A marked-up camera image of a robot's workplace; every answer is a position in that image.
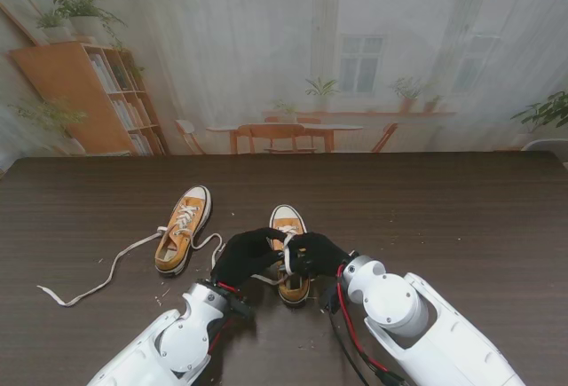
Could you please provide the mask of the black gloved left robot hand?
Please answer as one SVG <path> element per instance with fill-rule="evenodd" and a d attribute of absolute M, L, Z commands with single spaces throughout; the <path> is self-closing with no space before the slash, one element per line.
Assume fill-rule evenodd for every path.
<path fill-rule="evenodd" d="M 272 249 L 272 241 L 283 243 L 287 235 L 270 227 L 234 235 L 211 272 L 211 280 L 237 288 L 253 275 L 260 274 L 283 258 L 280 250 Z"/>

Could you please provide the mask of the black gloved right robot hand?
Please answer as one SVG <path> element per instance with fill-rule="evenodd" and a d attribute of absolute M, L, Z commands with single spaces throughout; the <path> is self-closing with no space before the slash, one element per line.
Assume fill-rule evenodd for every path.
<path fill-rule="evenodd" d="M 327 236 L 317 232 L 295 235 L 288 243 L 290 271 L 301 276 L 335 277 L 341 265 L 359 256 L 348 254 Z"/>

